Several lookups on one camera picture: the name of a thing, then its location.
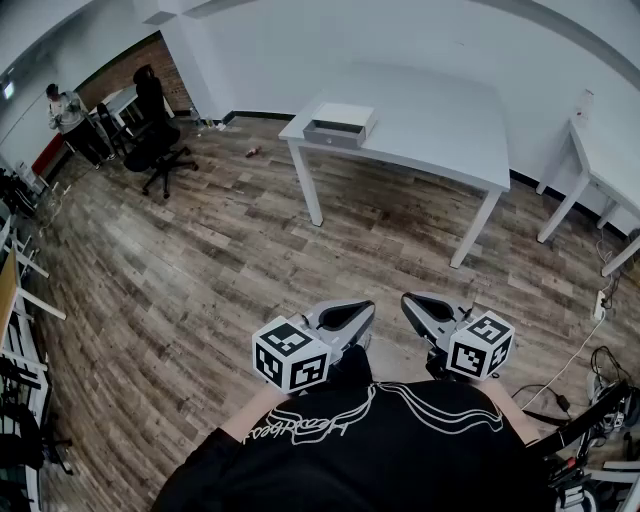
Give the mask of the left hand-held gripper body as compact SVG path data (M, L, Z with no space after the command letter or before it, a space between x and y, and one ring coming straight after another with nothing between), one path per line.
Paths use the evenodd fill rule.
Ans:
M289 318L279 316L252 335L253 369L284 394L327 379L344 356L347 304L318 304Z

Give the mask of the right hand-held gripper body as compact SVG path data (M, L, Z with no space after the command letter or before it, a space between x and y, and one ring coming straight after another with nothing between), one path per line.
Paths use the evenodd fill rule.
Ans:
M496 378L514 344L515 329L493 311L471 312L438 328L426 369L439 380L484 381Z

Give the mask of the grey box with logo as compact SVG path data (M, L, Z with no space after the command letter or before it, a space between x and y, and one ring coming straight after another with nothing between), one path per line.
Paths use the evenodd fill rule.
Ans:
M364 126L311 120L303 129L304 139L313 144L357 150L366 138Z

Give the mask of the white drawer box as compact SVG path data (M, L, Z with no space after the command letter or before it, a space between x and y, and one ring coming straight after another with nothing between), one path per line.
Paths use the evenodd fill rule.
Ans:
M354 129L363 132L367 138L377 121L377 112L373 107L344 103L322 103L312 114L312 121L320 127L341 131Z

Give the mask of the person's right forearm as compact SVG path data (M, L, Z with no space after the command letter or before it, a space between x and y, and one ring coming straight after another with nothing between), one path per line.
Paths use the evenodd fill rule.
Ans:
M521 410L497 379L481 381L477 388L487 395L506 416L507 420L525 445L533 444L541 439L535 424Z

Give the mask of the person's left forearm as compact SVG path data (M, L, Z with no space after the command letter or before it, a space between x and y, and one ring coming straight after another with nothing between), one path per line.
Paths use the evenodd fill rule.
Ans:
M289 399L271 384L263 386L243 407L225 421L220 429L236 441L241 442L254 426L278 405Z

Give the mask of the person's black printed shirt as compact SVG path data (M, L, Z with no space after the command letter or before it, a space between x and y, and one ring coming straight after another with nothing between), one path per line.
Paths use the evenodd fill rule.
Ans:
M377 382L355 346L243 441L217 427L151 512L555 512L541 460L479 383Z

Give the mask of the black tripod stand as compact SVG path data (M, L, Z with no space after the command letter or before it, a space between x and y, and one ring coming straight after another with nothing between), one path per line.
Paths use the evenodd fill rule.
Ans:
M629 384L623 380L609 386L604 395L586 412L564 426L560 426L551 435L527 446L534 456L548 457L587 434L599 424L606 415L614 413L618 406L630 394Z

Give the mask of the large white table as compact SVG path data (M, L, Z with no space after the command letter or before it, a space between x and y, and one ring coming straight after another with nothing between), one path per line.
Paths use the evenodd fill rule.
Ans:
M377 121L357 150L313 144L303 129L324 102L373 107ZM306 153L377 160L484 191L484 200L450 260L457 268L510 188L506 130L497 92L482 83L406 66L354 63L341 71L280 132L288 144L313 225L323 215Z

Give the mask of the white side table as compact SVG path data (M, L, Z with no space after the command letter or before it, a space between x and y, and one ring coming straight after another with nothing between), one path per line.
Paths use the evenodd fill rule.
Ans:
M617 151L596 130L573 119L566 123L559 149L546 165L536 193L539 195L544 193L571 149L578 157L579 176L573 189L538 232L537 241L543 243L553 234L590 185L600 189L611 201L598 220L598 228L603 228L619 210L626 211L640 221L640 160Z

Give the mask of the black office chair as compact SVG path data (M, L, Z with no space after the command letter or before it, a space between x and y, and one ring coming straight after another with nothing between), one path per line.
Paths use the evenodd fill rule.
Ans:
M199 165L189 159L188 146L179 146L181 132L168 117L162 85L153 68L149 64L140 67L134 73L133 82L145 125L133 137L133 148L124 159L124 167L134 173L152 170L142 194L148 196L150 186L162 179L163 198L168 199L170 172L178 168L197 171Z

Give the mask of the white metal rack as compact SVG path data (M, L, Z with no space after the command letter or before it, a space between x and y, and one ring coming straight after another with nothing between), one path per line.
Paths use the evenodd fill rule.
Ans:
M11 248L16 250L19 288L13 313L0 349L0 455L9 454L8 445L20 435L20 424L13 412L25 405L38 426L46 424L47 407L51 394L48 366L45 357L33 340L33 316L27 311L29 302L23 281L30 270L46 277L48 273L34 261L34 250L28 241L20 241L14 228L14 217L0 219L0 272Z

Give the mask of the wooden board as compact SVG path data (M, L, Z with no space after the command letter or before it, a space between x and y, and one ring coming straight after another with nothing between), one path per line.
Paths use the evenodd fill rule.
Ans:
M0 349L14 310L19 288L16 250L11 248L0 272Z

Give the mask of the white background desk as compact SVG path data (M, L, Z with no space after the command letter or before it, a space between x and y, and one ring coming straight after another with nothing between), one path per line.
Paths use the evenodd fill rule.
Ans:
M127 127L127 131L132 138L128 143L138 149L144 148L149 154L154 153L152 159L169 154L171 152L170 147L180 138L180 131L169 122L169 119L174 117L173 111L169 107L162 91L159 92L159 95L162 98L166 114L160 114L159 103L156 98L157 94L153 92L153 88L144 89L142 98L139 98L136 86L132 85L112 94L107 102L102 102L107 106L116 124ZM142 126L139 126L138 130L131 129L121 117L121 113L131 105L142 116L142 121L144 122ZM96 107L88 114L88 117L96 122L96 125L101 128L106 136L104 129L100 125Z

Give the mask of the red low cabinet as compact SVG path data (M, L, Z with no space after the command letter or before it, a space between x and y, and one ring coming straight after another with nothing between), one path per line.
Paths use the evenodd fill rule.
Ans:
M36 175L45 177L65 154L65 140L61 134L56 134L42 153L36 158L31 169Z

